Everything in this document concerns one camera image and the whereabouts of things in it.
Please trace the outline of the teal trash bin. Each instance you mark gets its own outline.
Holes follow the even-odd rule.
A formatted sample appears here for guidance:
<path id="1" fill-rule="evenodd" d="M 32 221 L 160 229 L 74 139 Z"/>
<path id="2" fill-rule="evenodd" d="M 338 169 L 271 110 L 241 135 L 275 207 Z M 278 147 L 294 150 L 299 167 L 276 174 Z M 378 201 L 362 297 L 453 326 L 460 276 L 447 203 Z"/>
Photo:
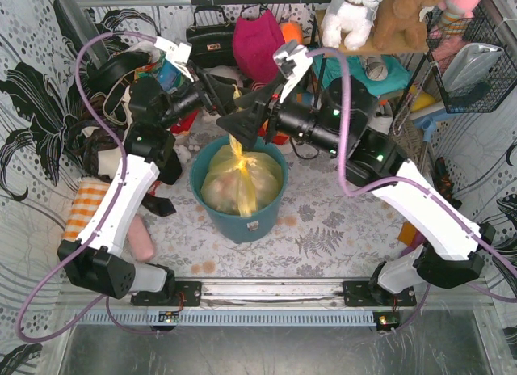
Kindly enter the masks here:
<path id="1" fill-rule="evenodd" d="M 234 243 L 254 242 L 271 232 L 279 216 L 280 203 L 288 184 L 288 167 L 284 155 L 271 143 L 261 137 L 256 141 L 253 152 L 267 154 L 280 168 L 282 182 L 275 199 L 263 209 L 250 217 L 227 214 L 209 207 L 201 194 L 203 183 L 208 174 L 209 164 L 215 154 L 224 145 L 229 144 L 229 137 L 220 137 L 206 145 L 195 157 L 191 165 L 189 180 L 191 191 L 199 204 L 207 211 L 212 223 L 221 235 Z"/>

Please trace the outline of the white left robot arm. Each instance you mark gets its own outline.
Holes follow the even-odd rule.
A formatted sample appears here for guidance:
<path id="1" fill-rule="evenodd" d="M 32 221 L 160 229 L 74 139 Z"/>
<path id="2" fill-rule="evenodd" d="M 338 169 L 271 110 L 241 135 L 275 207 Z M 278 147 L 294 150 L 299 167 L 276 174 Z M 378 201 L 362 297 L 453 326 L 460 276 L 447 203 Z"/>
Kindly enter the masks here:
<path id="1" fill-rule="evenodd" d="M 174 271 L 122 259 L 124 241 L 152 184 L 175 181 L 169 171 L 174 152 L 170 127 L 202 107 L 220 116 L 230 113 L 237 89 L 236 81 L 205 70 L 171 94 L 153 77 L 138 78 L 126 88 L 122 104 L 130 121 L 115 176 L 86 227 L 57 250 L 71 284 L 115 299 L 132 294 L 145 305 L 177 299 Z"/>

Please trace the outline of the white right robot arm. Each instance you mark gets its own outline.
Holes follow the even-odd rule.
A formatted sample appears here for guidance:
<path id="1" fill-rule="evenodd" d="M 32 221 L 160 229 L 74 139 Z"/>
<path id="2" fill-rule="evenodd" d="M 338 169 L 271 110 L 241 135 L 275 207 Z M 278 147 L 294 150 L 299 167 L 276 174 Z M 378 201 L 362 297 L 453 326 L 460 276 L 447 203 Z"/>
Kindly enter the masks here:
<path id="1" fill-rule="evenodd" d="M 458 213 L 388 135 L 367 126 L 376 100 L 362 83 L 342 76 L 333 86 L 341 98 L 314 109 L 288 99 L 288 82 L 276 78 L 237 98 L 237 110 L 220 117 L 217 125 L 246 149 L 265 128 L 328 152 L 338 159 L 340 179 L 353 184 L 355 193 L 371 192 L 424 237 L 416 249 L 376 268 L 368 299 L 384 305 L 416 284 L 452 289 L 477 280 L 485 264 L 479 252 L 491 243 L 493 227 Z"/>

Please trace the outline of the yellow trash bag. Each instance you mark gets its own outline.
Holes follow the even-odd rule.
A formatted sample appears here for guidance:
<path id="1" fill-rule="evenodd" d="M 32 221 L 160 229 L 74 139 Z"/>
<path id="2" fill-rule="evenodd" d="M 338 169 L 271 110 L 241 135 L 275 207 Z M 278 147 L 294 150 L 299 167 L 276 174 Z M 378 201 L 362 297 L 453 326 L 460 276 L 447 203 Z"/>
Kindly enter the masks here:
<path id="1" fill-rule="evenodd" d="M 270 155 L 246 151 L 232 135 L 212 157 L 201 187 L 203 202 L 219 213 L 250 217 L 266 208 L 284 185 L 281 165 Z"/>

